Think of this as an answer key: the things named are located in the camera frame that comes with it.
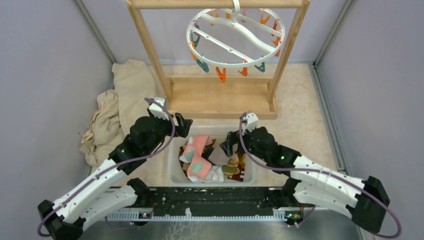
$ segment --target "wooden frame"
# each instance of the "wooden frame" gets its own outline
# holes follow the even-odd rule
[[[186,118],[236,119],[253,111],[260,119],[276,119],[275,92],[295,44],[310,0],[239,0],[240,7],[296,9],[273,77],[166,76],[150,37],[141,9],[231,9],[232,0],[126,0],[153,69],[170,104],[171,113]]]

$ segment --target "gray wall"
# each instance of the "gray wall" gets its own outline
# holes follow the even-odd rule
[[[0,239],[39,239],[37,205],[88,172],[78,132],[111,64],[70,0],[0,1],[0,56]]]
[[[84,0],[94,21],[97,23],[110,49],[114,53],[118,62],[123,63],[127,59],[138,59],[147,61],[148,57],[143,44],[138,36],[134,23],[128,13],[125,0]],[[296,44],[290,55],[291,62],[313,61],[316,59],[327,35],[329,34],[345,0],[312,0],[308,13],[303,21],[302,28],[298,34]],[[274,9],[282,18],[286,29],[290,27],[294,9]],[[195,64],[186,43],[186,30],[190,20],[200,11],[200,9],[180,9],[180,10],[143,10],[143,16],[150,31],[159,58],[164,64]],[[247,12],[249,17],[259,19],[260,11],[256,15]],[[240,34],[232,34],[226,27],[210,27],[209,24],[201,24],[202,30],[207,29],[208,33],[217,39],[236,46],[248,56],[259,54],[255,47],[245,43]],[[271,43],[269,33],[257,32],[263,36],[264,42]],[[206,41],[201,41],[198,49],[205,55],[216,61],[238,61],[227,52],[219,51],[215,46],[208,45]]]
[[[319,66],[348,167],[382,180],[405,240],[424,234],[423,9],[358,0]],[[387,216],[382,232],[395,229]]]

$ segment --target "laundry basket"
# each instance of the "laundry basket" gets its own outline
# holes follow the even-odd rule
[[[212,139],[224,140],[227,133],[231,131],[238,131],[237,124],[218,124],[218,125],[192,125],[188,136],[210,136]],[[224,177],[224,182],[210,182],[210,183],[194,183],[190,181],[183,172],[178,159],[180,147],[184,145],[187,138],[176,137],[169,145],[168,151],[168,178],[170,183],[175,187],[248,187],[251,186],[256,180],[256,164],[245,157],[244,162],[246,167],[244,169],[244,180],[236,181]]]

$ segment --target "marble surface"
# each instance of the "marble surface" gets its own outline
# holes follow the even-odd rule
[[[250,76],[272,76],[275,65],[267,65],[267,71],[260,73],[252,69]],[[204,73],[197,65],[164,66],[167,75],[214,75],[214,71]],[[228,71],[236,75],[236,70]],[[307,64],[288,64],[276,90],[278,117],[276,120],[259,120],[273,134],[275,140],[284,146],[298,150],[309,159],[335,170],[335,160],[321,115],[314,84]],[[238,119],[194,119],[196,125],[238,124]],[[149,159],[117,186],[126,184],[129,179],[140,178],[149,187],[172,186],[168,180],[168,151]],[[270,170],[257,168],[253,186],[282,186],[287,177]]]

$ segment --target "robotic arm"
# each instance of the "robotic arm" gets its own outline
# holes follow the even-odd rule
[[[229,156],[233,154],[233,145],[238,144],[240,155],[246,150],[264,161],[264,167],[289,177],[283,190],[294,198],[293,201],[326,207],[347,216],[371,233],[380,231],[386,210],[354,187],[367,191],[388,206],[390,200],[380,180],[372,176],[364,180],[323,167],[300,152],[278,144],[265,127],[257,128],[257,123],[256,114],[248,112],[242,119],[242,137],[239,132],[228,133],[225,149],[228,149]],[[245,148],[242,147],[241,141],[244,142]]]
[[[149,116],[140,117],[135,122],[123,143],[109,154],[109,158],[93,174],[64,196],[53,202],[44,200],[38,205],[41,218],[47,218],[44,226],[53,239],[78,239],[83,231],[108,214],[127,206],[146,205],[150,190],[139,178],[131,179],[126,186],[113,193],[105,191],[128,177],[146,162],[146,158],[153,156],[151,153],[158,145],[162,146],[165,137],[172,135],[173,127],[174,137],[187,137],[193,120],[184,119],[176,113],[178,126],[173,126],[172,119],[164,111],[168,101],[160,97],[154,101],[162,107],[151,104],[147,109]]]

